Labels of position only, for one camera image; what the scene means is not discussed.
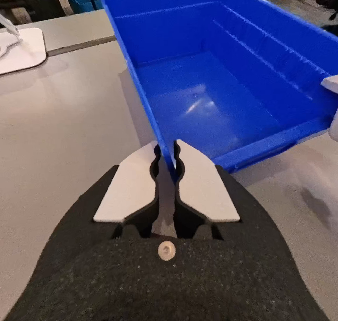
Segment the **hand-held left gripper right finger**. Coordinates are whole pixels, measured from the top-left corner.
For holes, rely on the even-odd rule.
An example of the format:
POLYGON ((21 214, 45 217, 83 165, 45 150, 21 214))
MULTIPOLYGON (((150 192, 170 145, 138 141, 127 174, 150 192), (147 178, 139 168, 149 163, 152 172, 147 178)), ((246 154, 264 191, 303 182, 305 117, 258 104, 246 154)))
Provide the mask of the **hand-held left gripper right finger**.
POLYGON ((183 140, 175 140, 176 200, 210 223, 239 222, 240 216, 216 165, 183 140))

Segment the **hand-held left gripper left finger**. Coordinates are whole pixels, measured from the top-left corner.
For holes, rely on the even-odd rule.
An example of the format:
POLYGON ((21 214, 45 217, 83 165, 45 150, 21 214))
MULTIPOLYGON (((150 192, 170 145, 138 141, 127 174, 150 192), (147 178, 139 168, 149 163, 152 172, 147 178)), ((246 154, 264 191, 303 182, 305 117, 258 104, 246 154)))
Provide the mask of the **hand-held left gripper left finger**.
POLYGON ((157 142, 150 142, 126 157, 118 165, 94 221, 125 223, 141 209, 155 203, 159 159, 157 142))

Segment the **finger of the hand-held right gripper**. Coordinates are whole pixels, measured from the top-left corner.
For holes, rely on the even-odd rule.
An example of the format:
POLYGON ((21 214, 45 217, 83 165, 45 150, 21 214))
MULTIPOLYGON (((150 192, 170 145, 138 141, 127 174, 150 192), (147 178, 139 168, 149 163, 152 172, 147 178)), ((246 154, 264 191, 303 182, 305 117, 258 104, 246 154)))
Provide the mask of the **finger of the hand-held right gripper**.
POLYGON ((321 81, 321 86, 337 94, 338 93, 338 75, 333 75, 333 76, 324 78, 321 81))
POLYGON ((334 118, 331 122, 330 128, 328 130, 329 137, 338 142, 338 110, 336 111, 334 118))

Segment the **blue plastic bin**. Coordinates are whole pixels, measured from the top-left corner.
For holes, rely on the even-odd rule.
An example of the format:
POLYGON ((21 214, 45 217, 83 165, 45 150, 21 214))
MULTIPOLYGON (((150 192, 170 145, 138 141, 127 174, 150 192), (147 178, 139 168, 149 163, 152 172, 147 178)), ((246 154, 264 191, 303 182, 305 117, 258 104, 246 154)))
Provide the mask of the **blue plastic bin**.
POLYGON ((229 173, 325 133, 337 36, 266 0, 101 0, 170 172, 181 139, 229 173))

